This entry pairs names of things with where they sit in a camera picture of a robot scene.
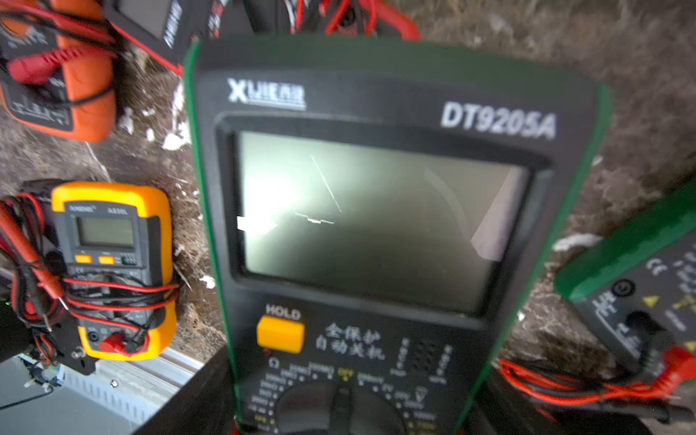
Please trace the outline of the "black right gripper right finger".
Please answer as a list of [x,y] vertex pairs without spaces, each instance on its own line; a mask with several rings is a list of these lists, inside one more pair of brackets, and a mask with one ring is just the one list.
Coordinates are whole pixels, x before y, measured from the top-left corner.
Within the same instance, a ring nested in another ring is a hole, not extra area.
[[499,374],[478,390],[467,417],[467,433],[478,434],[649,434],[638,418],[590,411],[538,408]]

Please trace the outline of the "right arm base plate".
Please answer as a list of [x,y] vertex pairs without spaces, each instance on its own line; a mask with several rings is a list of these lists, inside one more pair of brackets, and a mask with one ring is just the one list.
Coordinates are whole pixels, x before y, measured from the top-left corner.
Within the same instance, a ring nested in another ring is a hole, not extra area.
[[68,315],[52,326],[52,331],[29,328],[9,304],[1,304],[1,362],[26,353],[44,365],[62,365],[90,375],[97,359],[86,354],[75,320]]

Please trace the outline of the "red Aneng large multimeter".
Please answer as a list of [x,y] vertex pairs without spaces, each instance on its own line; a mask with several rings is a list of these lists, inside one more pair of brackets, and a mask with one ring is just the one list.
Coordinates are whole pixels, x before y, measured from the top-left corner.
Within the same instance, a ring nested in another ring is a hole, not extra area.
[[418,41],[411,19],[384,1],[104,1],[115,31],[178,76],[190,46],[230,34],[341,34]]

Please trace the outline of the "yellow Aneng multimeter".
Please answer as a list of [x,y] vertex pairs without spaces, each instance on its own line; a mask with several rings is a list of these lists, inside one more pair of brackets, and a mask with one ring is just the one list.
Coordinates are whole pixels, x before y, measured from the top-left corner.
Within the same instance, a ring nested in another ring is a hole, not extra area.
[[65,298],[90,357],[145,361],[177,329],[170,203],[157,188],[73,181],[51,205]]

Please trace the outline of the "large green XLUE multimeter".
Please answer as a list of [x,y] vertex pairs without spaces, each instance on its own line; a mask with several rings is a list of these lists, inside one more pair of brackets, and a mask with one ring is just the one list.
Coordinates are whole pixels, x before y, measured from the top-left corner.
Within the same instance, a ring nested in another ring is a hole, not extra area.
[[582,72],[228,36],[184,85],[242,434],[459,434],[610,126]]

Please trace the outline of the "green multimeter upper right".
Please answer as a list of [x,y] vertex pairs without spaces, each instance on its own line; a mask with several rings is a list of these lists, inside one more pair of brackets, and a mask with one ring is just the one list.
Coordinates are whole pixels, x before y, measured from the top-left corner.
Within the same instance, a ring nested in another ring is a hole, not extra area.
[[556,274],[556,291],[630,374],[652,382],[674,347],[695,351],[695,183]]

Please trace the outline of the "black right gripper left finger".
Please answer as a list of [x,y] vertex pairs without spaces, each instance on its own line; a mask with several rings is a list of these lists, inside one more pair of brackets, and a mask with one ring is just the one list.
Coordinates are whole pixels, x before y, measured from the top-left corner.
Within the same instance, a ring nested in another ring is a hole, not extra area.
[[234,393],[228,349],[222,347],[135,435],[232,434]]

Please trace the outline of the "small black multimeter left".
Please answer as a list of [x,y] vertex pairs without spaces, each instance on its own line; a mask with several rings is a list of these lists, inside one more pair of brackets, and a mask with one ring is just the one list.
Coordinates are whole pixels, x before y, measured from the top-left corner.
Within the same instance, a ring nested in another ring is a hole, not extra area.
[[9,304],[33,335],[52,333],[68,310],[65,287],[47,244],[57,245],[51,193],[61,179],[25,181],[14,195],[1,197],[1,259],[12,266]]

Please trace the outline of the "orange Victor multimeter upper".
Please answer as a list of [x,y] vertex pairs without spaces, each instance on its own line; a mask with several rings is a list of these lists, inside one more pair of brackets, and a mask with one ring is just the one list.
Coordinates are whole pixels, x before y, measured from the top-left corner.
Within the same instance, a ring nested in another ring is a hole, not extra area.
[[27,127],[104,141],[117,112],[116,57],[100,1],[1,4],[1,105]]

